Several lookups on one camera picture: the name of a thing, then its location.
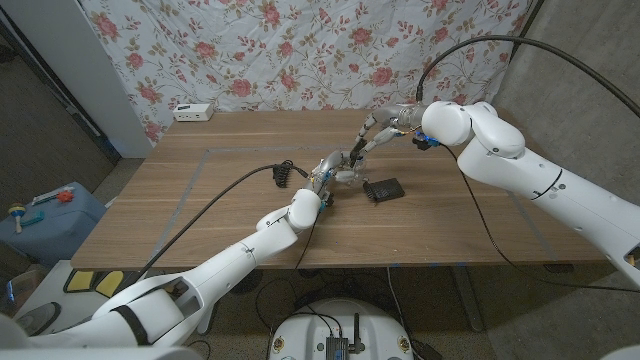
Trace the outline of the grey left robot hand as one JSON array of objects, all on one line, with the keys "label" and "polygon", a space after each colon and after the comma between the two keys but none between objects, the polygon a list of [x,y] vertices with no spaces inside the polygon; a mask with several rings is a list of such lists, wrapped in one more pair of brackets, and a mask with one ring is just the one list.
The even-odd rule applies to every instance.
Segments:
[{"label": "grey left robot hand", "polygon": [[305,188],[321,195],[333,182],[356,185],[365,180],[364,160],[352,158],[349,151],[336,150],[311,171]]}]

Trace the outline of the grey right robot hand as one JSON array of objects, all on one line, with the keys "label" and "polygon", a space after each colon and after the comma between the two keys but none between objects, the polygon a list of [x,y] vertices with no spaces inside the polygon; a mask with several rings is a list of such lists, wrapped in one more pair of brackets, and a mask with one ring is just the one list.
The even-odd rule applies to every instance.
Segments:
[{"label": "grey right robot hand", "polygon": [[[421,127],[422,116],[426,109],[425,105],[400,104],[373,110],[366,116],[364,124],[355,138],[356,143],[350,152],[352,158],[364,157],[377,146],[417,130]],[[376,125],[381,126],[381,131],[370,141],[367,141],[366,134]]]}]

